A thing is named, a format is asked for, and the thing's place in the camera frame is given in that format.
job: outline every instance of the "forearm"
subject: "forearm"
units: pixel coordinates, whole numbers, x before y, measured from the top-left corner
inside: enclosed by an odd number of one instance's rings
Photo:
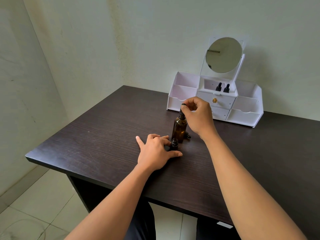
[[[210,133],[204,141],[223,198],[241,239],[306,239],[217,134]]]
[[[150,170],[137,165],[66,240],[122,240],[150,174]]]

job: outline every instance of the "wall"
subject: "wall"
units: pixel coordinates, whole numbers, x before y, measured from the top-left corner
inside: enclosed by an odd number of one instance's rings
[[[0,195],[35,167],[24,155],[67,124],[22,0],[0,0]]]
[[[320,120],[320,0],[117,0],[132,61],[125,84],[169,92],[198,74],[209,37],[248,36],[238,79],[257,82],[266,111]]]
[[[109,0],[23,1],[70,120],[123,85]]]

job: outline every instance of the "person's left hand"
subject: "person's left hand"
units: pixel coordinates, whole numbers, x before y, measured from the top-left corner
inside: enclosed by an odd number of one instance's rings
[[[164,145],[170,146],[171,144],[168,138],[169,136],[160,137],[157,134],[150,134],[147,137],[146,144],[144,144],[140,137],[136,136],[141,150],[138,157],[138,165],[153,172],[162,168],[169,158],[182,156],[180,151],[167,152],[165,150]]]

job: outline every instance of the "white cosmetic organizer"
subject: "white cosmetic organizer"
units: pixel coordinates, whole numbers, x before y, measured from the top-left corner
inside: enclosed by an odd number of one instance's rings
[[[219,38],[210,38],[208,47]],[[236,40],[244,49],[245,42]],[[263,115],[262,91],[257,84],[236,80],[244,58],[245,54],[242,54],[232,71],[216,73],[206,63],[205,53],[200,75],[177,72],[168,96],[167,109],[180,111],[184,100],[198,96],[210,103],[214,119],[254,128]],[[219,83],[222,83],[221,91],[215,91]],[[227,84],[230,84],[229,93],[223,92]]]

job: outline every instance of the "mirror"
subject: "mirror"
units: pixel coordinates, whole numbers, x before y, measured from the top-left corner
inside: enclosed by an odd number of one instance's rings
[[[239,64],[241,56],[241,44],[234,38],[224,37],[212,43],[205,55],[205,61],[214,72],[226,73]]]

